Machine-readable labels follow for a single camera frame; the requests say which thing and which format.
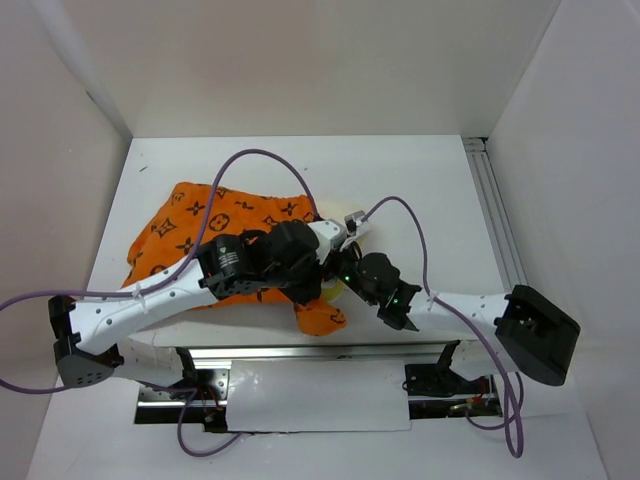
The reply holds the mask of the cream white pillow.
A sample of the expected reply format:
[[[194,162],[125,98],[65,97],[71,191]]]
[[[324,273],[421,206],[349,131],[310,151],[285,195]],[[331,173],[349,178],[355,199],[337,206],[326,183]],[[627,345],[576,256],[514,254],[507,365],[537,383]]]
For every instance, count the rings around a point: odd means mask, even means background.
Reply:
[[[339,223],[344,223],[344,218],[352,213],[358,213],[363,208],[353,202],[336,201],[329,199],[321,199],[318,204],[319,213],[325,219],[333,219]],[[366,237],[371,231],[371,225],[365,223],[362,228],[359,229],[356,235],[356,255],[362,256],[362,246],[365,243]],[[337,299],[346,291],[346,286],[339,280],[331,280],[328,283],[324,283],[322,286],[321,298],[331,305],[337,304]]]

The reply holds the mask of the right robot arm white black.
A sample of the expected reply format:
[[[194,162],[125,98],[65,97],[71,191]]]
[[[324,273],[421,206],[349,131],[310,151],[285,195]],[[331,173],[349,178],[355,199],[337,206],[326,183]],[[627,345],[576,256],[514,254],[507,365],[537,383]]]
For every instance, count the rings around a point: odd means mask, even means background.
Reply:
[[[506,371],[547,386],[565,383],[581,328],[530,286],[494,295],[426,292],[403,281],[379,252],[343,260],[338,275],[394,330],[471,333],[490,345]]]

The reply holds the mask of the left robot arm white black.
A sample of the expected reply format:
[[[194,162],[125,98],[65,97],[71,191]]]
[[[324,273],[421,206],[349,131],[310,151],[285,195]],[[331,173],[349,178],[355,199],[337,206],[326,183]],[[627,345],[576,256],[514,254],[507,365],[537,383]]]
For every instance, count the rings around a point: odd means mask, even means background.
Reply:
[[[124,366],[120,341],[183,311],[262,290],[306,305],[321,295],[322,267],[342,231],[330,221],[285,221],[270,231],[220,234],[185,260],[122,290],[90,301],[58,295],[49,301],[54,355],[62,383],[83,388]]]

